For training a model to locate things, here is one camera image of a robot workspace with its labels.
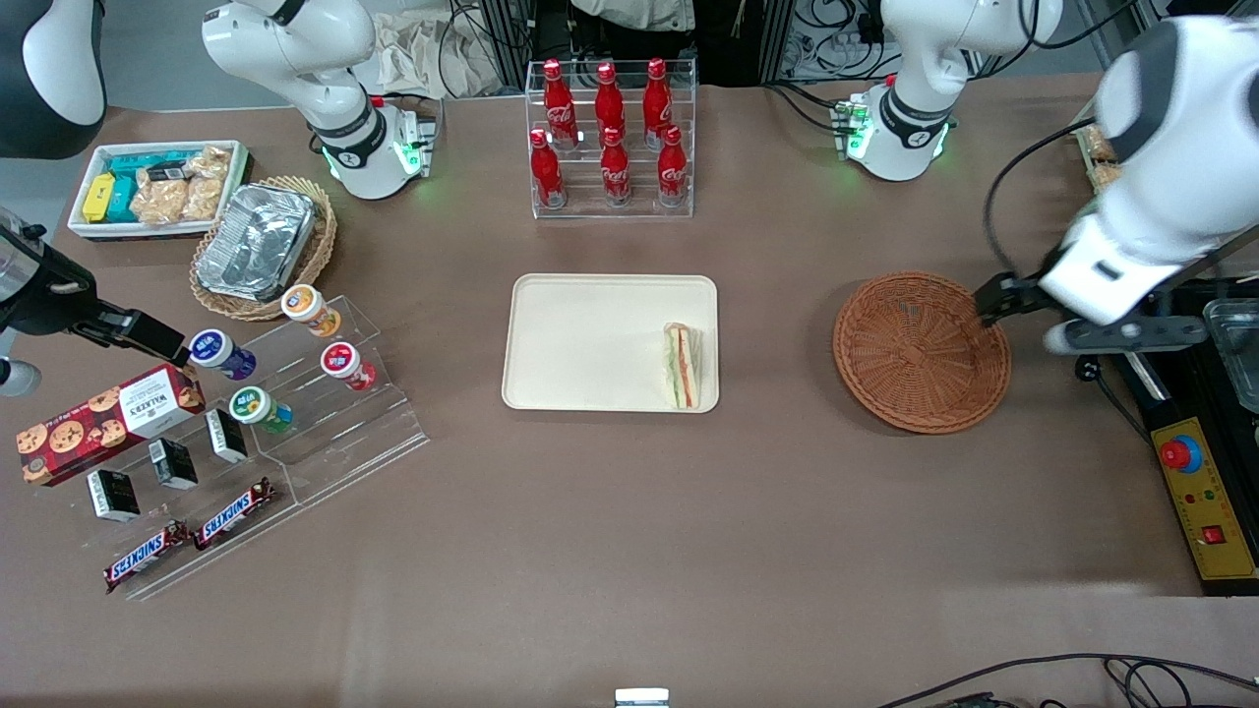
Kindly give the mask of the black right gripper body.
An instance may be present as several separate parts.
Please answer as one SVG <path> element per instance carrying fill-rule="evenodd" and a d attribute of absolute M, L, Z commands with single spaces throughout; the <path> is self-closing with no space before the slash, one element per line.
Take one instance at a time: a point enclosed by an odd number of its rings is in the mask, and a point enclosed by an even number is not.
<path fill-rule="evenodd" d="M 34 336 L 82 334 L 99 324 L 93 273 L 53 247 L 3 232 L 3 328 Z"/>

